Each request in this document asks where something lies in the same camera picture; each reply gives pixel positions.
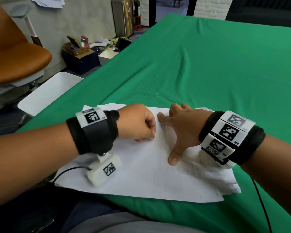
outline stack of paper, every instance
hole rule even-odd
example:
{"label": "stack of paper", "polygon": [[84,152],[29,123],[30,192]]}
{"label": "stack of paper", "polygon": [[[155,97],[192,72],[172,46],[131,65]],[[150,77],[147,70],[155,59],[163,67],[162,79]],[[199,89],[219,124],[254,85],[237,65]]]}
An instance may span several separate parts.
{"label": "stack of paper", "polygon": [[[104,110],[117,110],[125,105],[98,106]],[[107,182],[93,187],[85,176],[85,169],[74,169],[60,176],[56,184],[84,192],[196,203],[223,201],[222,195],[241,192],[231,169],[233,165],[217,164],[200,146],[187,149],[183,159],[176,166],[170,166],[167,159],[176,141],[175,133],[157,119],[158,112],[168,115],[169,109],[148,108],[157,123],[155,139],[142,143],[117,139],[111,152],[116,153],[123,164]],[[88,166],[95,159],[94,154],[80,155],[62,167],[57,175],[71,167]]]}
{"label": "stack of paper", "polygon": [[42,7],[62,8],[65,0],[32,0]]}

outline chair seat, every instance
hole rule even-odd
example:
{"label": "chair seat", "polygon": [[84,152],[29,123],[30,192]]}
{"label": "chair seat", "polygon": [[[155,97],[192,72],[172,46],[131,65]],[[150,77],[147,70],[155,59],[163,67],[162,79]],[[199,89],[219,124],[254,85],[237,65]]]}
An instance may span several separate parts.
{"label": "chair seat", "polygon": [[45,48],[32,43],[19,43],[0,51],[0,85],[17,81],[46,67],[52,59]]}

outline orange chair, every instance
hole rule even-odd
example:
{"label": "orange chair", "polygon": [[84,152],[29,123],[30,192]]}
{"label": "orange chair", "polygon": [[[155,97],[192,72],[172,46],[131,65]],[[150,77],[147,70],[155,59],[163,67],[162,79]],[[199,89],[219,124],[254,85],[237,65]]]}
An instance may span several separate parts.
{"label": "orange chair", "polygon": [[27,41],[0,5],[0,94],[42,77],[51,59],[48,50]]}

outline hand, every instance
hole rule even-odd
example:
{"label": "hand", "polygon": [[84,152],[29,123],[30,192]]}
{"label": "hand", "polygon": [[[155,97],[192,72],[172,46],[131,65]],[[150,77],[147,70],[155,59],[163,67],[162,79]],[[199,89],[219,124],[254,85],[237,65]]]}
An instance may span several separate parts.
{"label": "hand", "polygon": [[131,104],[118,110],[119,137],[139,142],[153,140],[156,133],[154,115],[143,104]]}
{"label": "hand", "polygon": [[158,113],[159,121],[173,127],[177,135],[176,144],[168,158],[170,165],[176,165],[187,148],[201,143],[199,134],[212,113],[207,110],[192,109],[187,104],[180,106],[176,103],[171,105],[169,117],[161,112]]}

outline green cloth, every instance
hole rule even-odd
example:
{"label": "green cloth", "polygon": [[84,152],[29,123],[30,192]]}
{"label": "green cloth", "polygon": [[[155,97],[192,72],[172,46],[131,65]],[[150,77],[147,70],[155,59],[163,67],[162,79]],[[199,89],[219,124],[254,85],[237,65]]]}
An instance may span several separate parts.
{"label": "green cloth", "polygon": [[[63,122],[83,105],[110,102],[231,110],[291,143],[291,28],[167,15],[21,130]],[[206,232],[268,232],[250,177],[239,166],[233,170],[242,193],[219,203],[106,198],[142,216]],[[260,193],[273,232],[291,232],[291,216]]]}

